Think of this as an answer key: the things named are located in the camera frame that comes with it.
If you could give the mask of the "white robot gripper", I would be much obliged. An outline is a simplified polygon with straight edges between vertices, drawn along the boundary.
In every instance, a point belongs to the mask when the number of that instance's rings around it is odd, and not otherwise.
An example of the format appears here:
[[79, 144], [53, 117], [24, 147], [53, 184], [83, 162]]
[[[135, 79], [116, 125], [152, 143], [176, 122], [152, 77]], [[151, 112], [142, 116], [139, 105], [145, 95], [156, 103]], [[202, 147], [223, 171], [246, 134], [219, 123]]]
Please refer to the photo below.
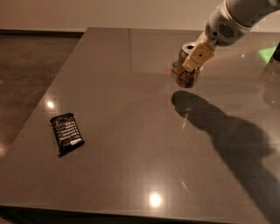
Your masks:
[[234, 20], [225, 3], [219, 4], [208, 19], [205, 32], [186, 57], [183, 68], [188, 72], [196, 70], [215, 55], [216, 46], [231, 46], [249, 31], [249, 27]]

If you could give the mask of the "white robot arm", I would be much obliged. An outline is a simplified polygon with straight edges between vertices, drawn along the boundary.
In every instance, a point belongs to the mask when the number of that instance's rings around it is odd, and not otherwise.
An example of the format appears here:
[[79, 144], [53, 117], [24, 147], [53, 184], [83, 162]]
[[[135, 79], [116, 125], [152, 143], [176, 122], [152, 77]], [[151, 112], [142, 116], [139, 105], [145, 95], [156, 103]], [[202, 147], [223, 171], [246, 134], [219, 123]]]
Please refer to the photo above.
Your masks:
[[280, 10], [280, 0], [224, 0], [210, 15], [183, 67], [192, 72], [215, 55], [217, 46], [231, 46], [264, 17]]

